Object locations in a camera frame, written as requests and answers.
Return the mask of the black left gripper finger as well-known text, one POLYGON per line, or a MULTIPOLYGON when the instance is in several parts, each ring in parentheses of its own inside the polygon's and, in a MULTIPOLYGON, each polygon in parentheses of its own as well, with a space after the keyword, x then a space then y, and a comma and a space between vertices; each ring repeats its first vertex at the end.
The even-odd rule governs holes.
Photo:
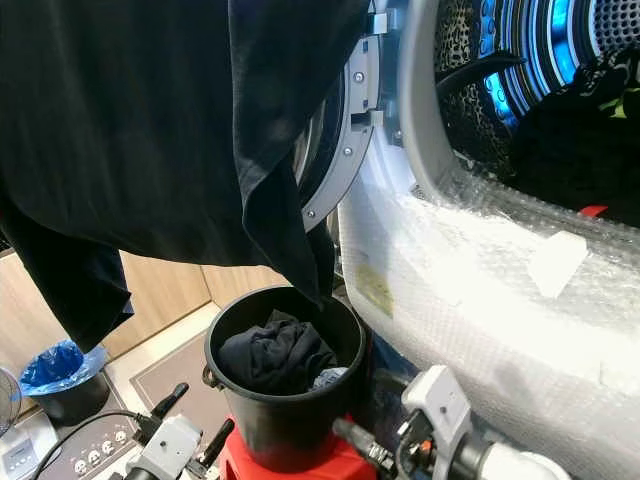
POLYGON ((172 393, 168 394, 168 396, 165 396, 164 398, 161 398, 160 401, 151 408, 150 413, 152 419, 163 421, 165 417, 169 415, 170 411, 173 410, 173 407, 175 406, 175 404, 177 404, 179 399, 188 392, 188 389, 189 384, 186 383, 186 381, 175 385, 172 393))
POLYGON ((228 436, 236 429, 236 421, 234 419, 224 419, 220 428, 212 435, 210 443, 206 445, 204 452, 201 453, 200 463, 202 466, 214 466, 221 449, 227 443, 228 436))

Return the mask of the white front-load washing machine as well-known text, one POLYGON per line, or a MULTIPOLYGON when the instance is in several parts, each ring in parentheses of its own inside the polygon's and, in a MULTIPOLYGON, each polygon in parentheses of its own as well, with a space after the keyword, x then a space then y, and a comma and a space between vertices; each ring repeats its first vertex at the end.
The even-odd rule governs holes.
MULTIPOLYGON (((498 180, 509 170, 506 143, 516 123, 602 55, 608 12, 640 13, 640 0, 412 0, 399 44, 396 119, 375 134, 358 173, 374 165, 403 175, 413 196, 444 209, 536 233, 567 230, 608 261, 640 268, 640 228, 585 218, 498 180)), ((344 198, 333 218, 346 276, 344 198)))

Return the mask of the black clothes in drum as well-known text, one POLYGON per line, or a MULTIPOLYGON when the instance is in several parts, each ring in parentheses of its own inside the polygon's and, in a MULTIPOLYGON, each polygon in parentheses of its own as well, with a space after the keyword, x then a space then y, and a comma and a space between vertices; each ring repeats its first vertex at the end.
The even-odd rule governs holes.
POLYGON ((547 97, 518 125, 513 188, 579 212, 640 228, 640 122, 607 118, 579 96, 547 97))

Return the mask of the dark blue denim cloth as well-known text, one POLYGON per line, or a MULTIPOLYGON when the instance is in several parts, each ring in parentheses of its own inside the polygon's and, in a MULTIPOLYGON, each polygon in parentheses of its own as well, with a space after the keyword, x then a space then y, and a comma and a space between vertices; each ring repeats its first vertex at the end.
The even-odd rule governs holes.
POLYGON ((364 397, 357 419, 365 428, 385 429, 397 425, 403 419, 401 389, 392 380, 381 379, 378 371, 387 370, 394 375, 412 378, 416 367, 401 355, 396 348, 378 334, 372 334, 371 347, 367 355, 369 380, 364 388, 364 397))

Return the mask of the grey floor mat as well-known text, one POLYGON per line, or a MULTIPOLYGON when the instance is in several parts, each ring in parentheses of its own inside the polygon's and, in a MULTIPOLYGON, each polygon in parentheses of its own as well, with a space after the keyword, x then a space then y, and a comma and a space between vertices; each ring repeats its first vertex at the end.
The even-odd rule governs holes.
POLYGON ((175 404, 172 413, 182 413, 205 430, 219 428, 229 408, 224 394, 202 383, 206 366, 204 337, 196 335, 174 351, 147 366, 131 379, 131 384, 151 410, 161 398, 169 396, 175 385, 187 383, 188 392, 175 404))

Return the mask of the red plastic stool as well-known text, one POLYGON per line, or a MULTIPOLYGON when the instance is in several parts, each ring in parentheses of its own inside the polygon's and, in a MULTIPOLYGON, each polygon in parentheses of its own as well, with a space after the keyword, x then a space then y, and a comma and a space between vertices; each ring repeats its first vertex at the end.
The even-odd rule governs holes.
POLYGON ((244 416, 215 466, 221 480, 378 480, 374 468, 319 419, 244 416))

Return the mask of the black plastic bucket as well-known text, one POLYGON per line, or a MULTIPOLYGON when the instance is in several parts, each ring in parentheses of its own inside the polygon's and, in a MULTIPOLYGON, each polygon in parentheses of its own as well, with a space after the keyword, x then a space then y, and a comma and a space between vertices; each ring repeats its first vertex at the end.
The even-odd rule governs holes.
POLYGON ((369 381, 371 334, 351 307, 291 285, 243 294, 204 335, 207 385, 223 389, 253 461, 294 474, 332 451, 335 420, 369 381))

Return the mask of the grey-blue crumpled cloth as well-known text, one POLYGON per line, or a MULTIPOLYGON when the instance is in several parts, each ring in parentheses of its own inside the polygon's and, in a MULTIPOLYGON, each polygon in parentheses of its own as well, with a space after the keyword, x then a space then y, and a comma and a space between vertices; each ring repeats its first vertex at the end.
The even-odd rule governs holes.
POLYGON ((316 375, 316 378, 312 380, 311 387, 308 389, 320 390, 329 387, 329 385, 342 379, 347 374, 347 371, 347 367, 326 367, 326 369, 320 371, 319 375, 316 375))

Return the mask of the small black waste bin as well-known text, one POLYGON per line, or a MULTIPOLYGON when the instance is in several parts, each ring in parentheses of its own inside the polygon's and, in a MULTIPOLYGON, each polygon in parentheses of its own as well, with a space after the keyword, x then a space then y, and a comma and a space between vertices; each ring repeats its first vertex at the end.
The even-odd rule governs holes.
POLYGON ((55 428, 74 426, 99 413, 110 397, 110 384, 104 372, 93 375, 76 387, 33 397, 55 428))

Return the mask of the yellow warning label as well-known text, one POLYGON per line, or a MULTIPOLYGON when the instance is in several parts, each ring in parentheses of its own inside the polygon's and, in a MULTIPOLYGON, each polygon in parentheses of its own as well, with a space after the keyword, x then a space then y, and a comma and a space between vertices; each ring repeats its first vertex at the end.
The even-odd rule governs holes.
POLYGON ((388 317, 396 314, 396 296, 389 278, 390 260, 385 252, 356 251, 344 256, 344 273, 370 305, 388 317))

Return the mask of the crumpled black garment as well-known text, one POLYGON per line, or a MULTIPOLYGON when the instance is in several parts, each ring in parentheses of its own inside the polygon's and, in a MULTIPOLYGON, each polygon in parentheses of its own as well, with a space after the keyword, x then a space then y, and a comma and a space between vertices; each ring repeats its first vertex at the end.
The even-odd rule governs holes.
POLYGON ((228 379, 265 396, 310 392, 320 371, 346 367, 314 325, 280 311, 271 312, 268 323, 224 340, 216 361, 228 379))

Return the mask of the blue plastic bin bag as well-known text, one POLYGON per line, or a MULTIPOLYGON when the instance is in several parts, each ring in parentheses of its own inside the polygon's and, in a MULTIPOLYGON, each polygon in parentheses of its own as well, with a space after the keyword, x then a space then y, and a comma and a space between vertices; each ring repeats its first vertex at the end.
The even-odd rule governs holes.
POLYGON ((49 396, 78 387, 99 374, 108 361, 104 346, 84 353, 73 340, 60 340, 28 362, 19 378, 20 393, 26 397, 49 396))

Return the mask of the light wood cabinet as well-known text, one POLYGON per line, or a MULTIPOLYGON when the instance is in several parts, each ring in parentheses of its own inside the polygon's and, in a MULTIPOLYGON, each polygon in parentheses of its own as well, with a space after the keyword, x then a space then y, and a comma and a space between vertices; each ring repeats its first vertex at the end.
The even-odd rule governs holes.
MULTIPOLYGON (((205 305, 218 307, 242 294, 284 285, 270 268, 219 268, 123 253, 134 315, 104 340, 109 358, 132 351, 205 305)), ((17 253, 0 257, 0 365, 14 374, 38 353, 67 338, 17 253)))

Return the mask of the white floor scale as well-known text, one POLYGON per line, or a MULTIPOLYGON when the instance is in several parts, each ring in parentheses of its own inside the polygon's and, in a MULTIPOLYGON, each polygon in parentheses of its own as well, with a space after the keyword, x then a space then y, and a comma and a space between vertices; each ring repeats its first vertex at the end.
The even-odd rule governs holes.
POLYGON ((1 480, 29 480, 45 456, 45 449, 38 442, 38 434, 10 429, 1 436, 1 480))

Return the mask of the white paper patch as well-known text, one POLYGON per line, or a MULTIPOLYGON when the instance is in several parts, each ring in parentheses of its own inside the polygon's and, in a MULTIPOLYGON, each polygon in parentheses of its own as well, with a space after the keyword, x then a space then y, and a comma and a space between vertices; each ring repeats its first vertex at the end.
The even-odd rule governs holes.
POLYGON ((561 230, 544 239, 527 262, 527 274, 543 297, 556 298, 588 257, 588 242, 561 230))

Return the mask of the round grey washer door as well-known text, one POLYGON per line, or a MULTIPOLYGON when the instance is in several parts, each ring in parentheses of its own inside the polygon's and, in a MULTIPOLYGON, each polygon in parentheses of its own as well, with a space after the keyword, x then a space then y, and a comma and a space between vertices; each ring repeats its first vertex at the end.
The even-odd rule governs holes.
POLYGON ((399 51, 412 0, 369 0, 365 32, 294 145, 303 228, 325 223, 352 186, 376 133, 396 119, 399 51))

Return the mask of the large black hanging garment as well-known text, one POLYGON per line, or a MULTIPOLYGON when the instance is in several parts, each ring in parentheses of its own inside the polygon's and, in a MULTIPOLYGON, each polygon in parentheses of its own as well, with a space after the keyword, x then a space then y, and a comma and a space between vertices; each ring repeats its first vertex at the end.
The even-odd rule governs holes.
POLYGON ((370 0, 6 0, 1 225, 82 351, 131 317, 122 253, 266 266, 324 306, 294 142, 370 0))

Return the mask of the black floral cloth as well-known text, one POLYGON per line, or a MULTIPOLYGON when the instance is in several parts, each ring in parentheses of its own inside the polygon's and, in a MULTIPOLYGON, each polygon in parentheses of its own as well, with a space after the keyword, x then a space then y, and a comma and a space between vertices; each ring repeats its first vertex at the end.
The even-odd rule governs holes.
POLYGON ((640 47, 603 52, 577 69, 573 91, 607 118, 640 122, 640 47))

